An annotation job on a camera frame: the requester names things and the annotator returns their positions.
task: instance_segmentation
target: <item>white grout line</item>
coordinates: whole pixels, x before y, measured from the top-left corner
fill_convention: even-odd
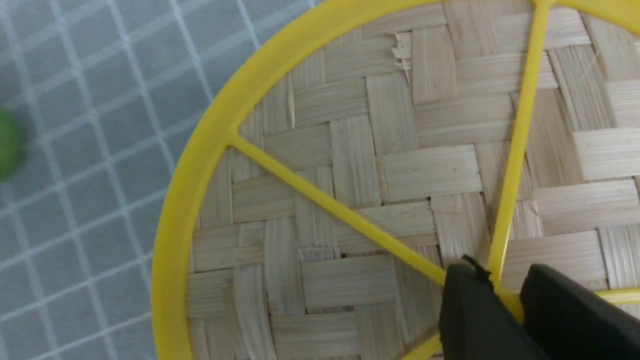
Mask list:
[[[301,13],[305,13],[307,11],[309,11],[309,4],[304,0],[298,0],[295,3],[288,4],[275,13],[258,20],[254,27],[257,31],[264,31],[274,25],[282,24],[286,26],[292,17],[298,17]]]
[[[174,135],[184,129],[187,129],[189,127],[191,127],[192,125],[196,124],[199,120],[200,120],[200,114],[198,115],[194,115],[194,117],[191,118],[186,118],[183,121],[180,121],[170,127],[167,127],[165,130],[162,131],[161,136],[164,137],[168,137],[171,135]],[[85,122],[82,123],[81,125],[85,125],[85,124],[89,124],[89,122]],[[38,146],[43,146],[43,142],[47,141],[47,142],[51,142],[51,138],[48,137],[48,135],[43,135],[42,139],[39,141]],[[144,139],[138,143],[136,143],[135,145],[122,150],[120,152],[117,152],[116,154],[114,154],[111,157],[111,162],[113,163],[117,163],[120,160],[124,160],[126,158],[128,158],[129,156],[132,156],[134,154],[136,154],[139,151],[145,150],[151,146],[153,146],[155,143],[157,142],[157,137],[151,136],[147,139]],[[109,160],[107,159],[105,162],[103,163],[98,163],[96,165],[92,165],[80,172],[78,172],[77,174],[74,174],[72,176],[70,176],[66,181],[65,181],[65,185],[67,187],[69,187],[70,185],[73,185],[79,181],[82,181],[84,179],[86,179],[87,177],[94,175],[95,173],[105,169],[107,167],[107,162]],[[37,202],[38,200],[42,199],[43,197],[46,197],[48,195],[50,195],[52,192],[54,192],[56,189],[55,185],[50,187],[50,188],[46,188],[43,190],[40,190],[39,192],[36,192],[33,195],[30,195],[28,197],[26,197],[25,199],[22,199],[20,201],[17,202],[13,202],[10,203],[9,206],[5,207],[4,209],[0,209],[0,218],[6,216],[7,214],[11,213],[12,211],[17,211],[20,208],[23,208],[24,206],[28,206],[28,205],[32,205],[35,202]]]
[[[0,13],[0,23],[2,23],[4,32],[6,33],[6,37],[9,43],[15,45],[18,43],[18,39],[15,34],[15,30],[13,28],[12,20],[7,15],[8,14],[5,12]],[[18,51],[12,52],[12,55],[16,63],[16,68],[18,71],[20,82],[22,84],[22,88],[27,94],[29,108],[31,109],[31,112],[34,113],[34,110],[37,108],[37,105],[36,105],[35,98],[33,97],[32,84],[27,76],[27,68],[24,63],[24,59],[22,58],[22,55]],[[39,126],[39,128],[42,130],[44,128],[44,124],[42,123],[42,119],[39,119],[39,120],[41,121],[39,124],[36,124],[36,126]],[[52,154],[51,148],[45,147],[44,150],[45,150],[45,153],[48,153],[49,155]],[[5,199],[11,203],[11,201],[13,200],[13,197],[12,197],[13,194],[11,194],[10,189],[8,187],[5,187],[3,188],[3,191],[4,191]],[[21,251],[25,252],[29,249],[29,243],[26,238],[24,225],[22,224],[22,220],[20,219],[20,215],[18,214],[18,212],[12,213],[12,221],[18,236],[18,240],[19,240],[18,243],[19,243],[20,249]],[[40,278],[38,276],[35,265],[33,264],[31,258],[25,258],[25,264],[27,266],[29,282],[31,283],[31,290],[33,291],[33,295],[35,296],[36,302],[39,303],[43,297],[42,283],[40,282]],[[38,314],[44,326],[45,337],[47,338],[48,345],[51,349],[55,349],[58,345],[57,345],[56,336],[53,330],[51,317],[49,316],[49,310],[45,306],[39,306]],[[60,357],[55,357],[54,360],[60,360]]]
[[[238,8],[240,8],[240,14],[242,15],[244,24],[246,25],[246,28],[249,29],[251,40],[253,40],[253,46],[255,46],[255,49],[257,50],[260,47],[260,41],[258,40],[258,35],[256,35],[253,24],[251,23],[251,18],[249,18],[249,13],[246,11],[243,0],[236,0],[236,2],[238,4]]]
[[[142,256],[141,258],[126,262],[126,263],[124,263],[122,265],[118,265],[118,266],[112,268],[111,270],[108,270],[108,271],[106,271],[104,273],[99,274],[98,276],[92,277],[91,279],[88,279],[88,280],[85,280],[85,281],[80,282],[78,284],[75,284],[73,286],[70,286],[70,287],[68,287],[68,288],[66,288],[64,290],[61,290],[61,291],[59,291],[59,292],[57,292],[55,294],[52,294],[52,295],[49,295],[49,296],[46,296],[46,297],[42,297],[40,299],[40,301],[37,302],[37,303],[33,303],[33,304],[26,305],[26,306],[22,306],[22,307],[19,307],[16,310],[10,311],[9,313],[3,314],[2,316],[0,316],[0,323],[3,323],[5,321],[7,321],[9,319],[12,319],[12,318],[15,318],[17,316],[20,316],[20,315],[22,315],[22,314],[24,314],[24,313],[26,313],[28,311],[31,311],[33,309],[38,308],[38,307],[42,307],[42,306],[44,306],[44,305],[46,305],[46,304],[48,304],[48,303],[50,303],[52,301],[60,299],[61,297],[65,296],[65,295],[67,295],[69,293],[72,293],[72,292],[74,292],[76,290],[80,290],[82,288],[92,286],[92,285],[96,284],[97,282],[99,282],[99,281],[101,281],[103,279],[107,279],[108,277],[112,277],[114,275],[117,275],[120,272],[129,270],[129,269],[134,268],[134,267],[139,267],[140,265],[146,265],[147,260],[151,259],[152,257],[153,257],[153,252],[150,252],[149,254],[146,254],[146,255]]]
[[[134,209],[140,208],[144,205],[147,205],[149,202],[152,202],[154,200],[160,199],[162,197],[164,197],[164,195],[166,194],[167,188],[164,188],[162,190],[159,190],[151,195],[149,195],[148,197],[145,197],[142,200],[138,200],[137,202],[134,202],[130,205],[128,205],[126,208],[124,209],[118,209],[110,214],[107,214],[97,220],[94,220],[92,222],[89,222],[85,225],[82,225],[81,227],[77,228],[77,233],[66,233],[63,234],[55,239],[49,240],[44,244],[41,245],[37,245],[35,247],[31,247],[29,250],[25,251],[25,252],[21,252],[20,254],[4,260],[0,263],[0,271],[4,270],[5,268],[8,268],[9,266],[15,265],[16,263],[19,263],[20,261],[24,260],[25,258],[28,257],[33,257],[47,249],[50,249],[54,246],[57,246],[65,241],[71,241],[71,239],[76,236],[76,235],[80,235],[84,232],[87,232],[89,230],[92,230],[100,225],[106,224],[111,220],[114,220],[118,217],[122,217],[124,215],[125,212],[131,212]]]
[[[140,88],[142,99],[145,103],[145,108],[147,109],[147,113],[149,114],[149,118],[151,119],[151,126],[156,133],[156,138],[160,144],[160,148],[164,154],[166,163],[169,166],[171,174],[173,175],[173,172],[175,171],[175,162],[173,156],[171,155],[171,152],[169,151],[169,146],[167,146],[166,141],[162,137],[162,127],[160,126],[160,120],[158,119],[156,109],[154,108],[153,102],[151,101],[151,96],[149,95],[147,84],[145,83],[144,77],[142,76],[142,71],[140,70],[138,59],[136,58],[135,54],[133,53],[133,49],[131,48],[131,39],[129,37],[129,34],[127,33],[122,19],[120,18],[120,13],[118,12],[118,8],[114,0],[107,0],[107,2],[109,4],[109,8],[111,9],[113,20],[116,23],[118,34],[122,39],[122,44],[124,46],[125,52],[127,53],[134,78],[136,80],[136,83],[138,84],[138,88]]]
[[[175,16],[176,21],[178,22],[178,27],[180,28],[182,37],[184,37],[185,44],[187,46],[187,49],[189,50],[191,59],[193,60],[193,67],[196,69],[196,73],[198,74],[198,79],[200,80],[200,84],[204,89],[205,95],[207,96],[207,100],[211,101],[213,100],[214,94],[204,74],[204,69],[202,68],[202,61],[200,59],[200,56],[198,55],[198,51],[196,51],[196,47],[195,47],[195,44],[193,43],[193,39],[191,38],[191,34],[189,33],[189,29],[187,29],[187,26],[184,23],[184,18],[182,17],[182,11],[180,10],[180,6],[176,2],[176,0],[169,0],[169,3],[171,3],[173,14]]]
[[[80,345],[82,345],[84,343],[87,343],[87,342],[89,342],[91,340],[99,339],[99,338],[101,338],[103,336],[104,337],[109,336],[114,331],[123,329],[123,328],[131,326],[131,325],[135,325],[136,323],[142,322],[142,321],[144,321],[144,320],[146,320],[146,319],[148,319],[150,317],[151,317],[151,312],[142,314],[142,315],[138,316],[137,318],[133,318],[133,319],[127,320],[125,322],[119,323],[119,324],[114,325],[114,326],[112,326],[112,327],[110,327],[110,328],[108,328],[108,329],[106,329],[104,331],[100,331],[97,334],[93,334],[91,336],[87,336],[87,337],[82,338],[80,340],[76,340],[76,341],[74,341],[72,343],[69,343],[69,344],[66,344],[66,345],[64,345],[62,347],[59,347],[59,348],[57,348],[56,350],[54,350],[52,352],[48,352],[48,353],[42,354],[40,356],[32,357],[29,360],[46,360],[50,356],[59,356],[60,353],[62,353],[64,351],[67,351],[70,348],[78,347],[78,346],[80,346]]]

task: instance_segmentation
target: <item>green object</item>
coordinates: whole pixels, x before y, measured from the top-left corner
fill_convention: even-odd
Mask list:
[[[22,159],[20,132],[11,116],[0,109],[0,181],[6,180]]]

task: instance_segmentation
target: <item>broken bamboo fiber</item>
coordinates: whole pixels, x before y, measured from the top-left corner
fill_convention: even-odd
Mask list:
[[[240,135],[438,266],[486,265],[531,21],[518,1],[387,15],[296,66]],[[639,45],[551,8],[506,288],[531,263],[594,291],[640,286]],[[235,149],[203,200],[191,270],[196,360],[391,360],[437,331],[435,282]]]

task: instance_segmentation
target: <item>yellow plastic frame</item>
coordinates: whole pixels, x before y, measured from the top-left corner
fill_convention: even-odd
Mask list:
[[[339,35],[384,15],[436,1],[439,0],[326,0],[264,44],[218,94],[180,158],[158,225],[152,272],[152,316],[158,360],[193,359],[186,312],[191,235],[209,180],[223,152],[230,146],[424,275],[438,284],[444,284],[445,270],[327,196],[247,142],[237,132],[267,91],[315,50]],[[523,317],[522,305],[514,294],[501,288],[499,283],[531,123],[548,12],[553,4],[568,6],[640,35],[639,0],[531,1],[535,5],[531,39],[489,258],[489,270],[492,271],[496,291],[519,320]],[[640,288],[602,291],[598,294],[614,304],[640,303]],[[404,359],[427,359],[440,347],[440,338],[436,335]]]

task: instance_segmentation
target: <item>yellow spoke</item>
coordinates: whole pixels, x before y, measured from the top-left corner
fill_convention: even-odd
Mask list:
[[[406,354],[401,360],[426,360],[434,356],[435,353],[442,349],[440,343],[440,333],[430,337],[427,341],[421,344],[419,347],[413,349],[409,354]]]
[[[538,87],[538,74],[540,73],[540,61],[544,50],[550,6],[551,1],[538,1],[531,27],[531,38],[529,39],[527,63],[525,64],[522,78],[520,102],[518,103],[513,136],[511,138],[511,149],[502,184],[498,216],[495,222],[495,231],[489,255],[489,271],[492,272],[492,279],[495,283],[500,283],[500,278],[502,277],[509,228],[511,227],[511,219],[513,218],[513,211],[518,197],[520,174],[527,148],[527,137],[529,136],[536,88]]]
[[[640,288],[596,291],[596,295],[615,305],[640,304]]]
[[[341,219],[364,236],[375,241],[378,245],[387,249],[393,255],[399,257],[405,263],[411,265],[424,275],[432,278],[440,285],[444,285],[445,272],[438,265],[430,262],[411,248],[396,240],[393,236],[382,231],[380,228],[370,223],[364,217],[358,215],[353,210],[342,205],[334,198],[325,194],[310,182],[296,175],[293,171],[282,165],[264,151],[260,150],[250,142],[246,141],[237,133],[230,136],[230,144],[253,161],[262,165],[285,183],[307,196],[309,199],[320,205],[333,216]]]

